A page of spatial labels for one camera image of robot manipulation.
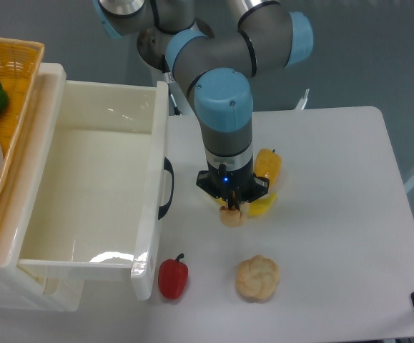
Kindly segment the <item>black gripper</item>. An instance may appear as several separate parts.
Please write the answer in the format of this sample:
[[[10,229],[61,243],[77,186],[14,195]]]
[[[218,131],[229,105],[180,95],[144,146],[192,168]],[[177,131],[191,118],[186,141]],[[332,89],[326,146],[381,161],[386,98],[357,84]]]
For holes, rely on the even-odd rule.
[[[210,163],[207,166],[208,170],[198,173],[196,185],[211,197],[225,201],[228,209],[235,206],[239,210],[242,202],[253,202],[269,191],[269,180],[254,173],[252,160],[236,170],[229,170],[225,163],[217,168]]]

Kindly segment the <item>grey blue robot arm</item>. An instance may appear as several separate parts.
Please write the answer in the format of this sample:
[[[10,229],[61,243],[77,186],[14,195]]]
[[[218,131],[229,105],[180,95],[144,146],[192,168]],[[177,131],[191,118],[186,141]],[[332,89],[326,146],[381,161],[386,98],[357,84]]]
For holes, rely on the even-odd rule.
[[[211,38],[199,29],[193,1],[94,2],[110,37],[155,32],[159,68],[172,75],[202,132],[207,169],[196,184],[238,210],[270,188],[253,170],[249,80],[306,59],[314,34],[306,15],[285,11],[278,1],[229,1],[228,7],[236,31]]]

